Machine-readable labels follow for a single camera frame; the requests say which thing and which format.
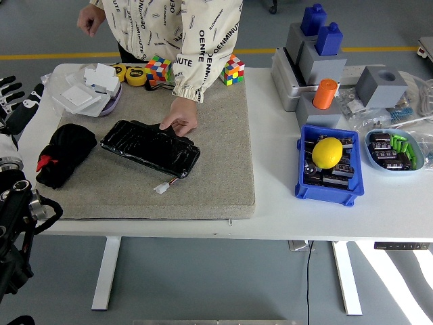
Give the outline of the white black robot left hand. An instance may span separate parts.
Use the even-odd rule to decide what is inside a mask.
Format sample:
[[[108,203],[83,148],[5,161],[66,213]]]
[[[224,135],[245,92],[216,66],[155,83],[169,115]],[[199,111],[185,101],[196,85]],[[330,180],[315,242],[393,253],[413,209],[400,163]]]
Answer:
[[[18,140],[39,109],[44,84],[38,83],[28,97],[16,76],[1,77],[1,158],[19,157]]]

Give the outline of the person's right hand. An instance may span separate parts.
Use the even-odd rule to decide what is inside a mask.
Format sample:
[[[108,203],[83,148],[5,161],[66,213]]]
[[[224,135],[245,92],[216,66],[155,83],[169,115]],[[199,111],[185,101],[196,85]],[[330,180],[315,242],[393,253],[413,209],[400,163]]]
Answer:
[[[89,4],[82,8],[79,12],[77,27],[86,35],[94,37],[101,24],[105,21],[106,14],[104,10],[93,4]]]

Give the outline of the person's left hand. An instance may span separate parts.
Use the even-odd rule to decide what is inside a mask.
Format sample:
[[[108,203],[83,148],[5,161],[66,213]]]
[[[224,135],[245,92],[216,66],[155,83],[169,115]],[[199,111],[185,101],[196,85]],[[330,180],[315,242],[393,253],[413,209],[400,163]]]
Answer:
[[[176,97],[171,104],[170,112],[164,117],[159,128],[165,130],[172,127],[177,136],[183,137],[197,126],[197,103],[183,97]]]

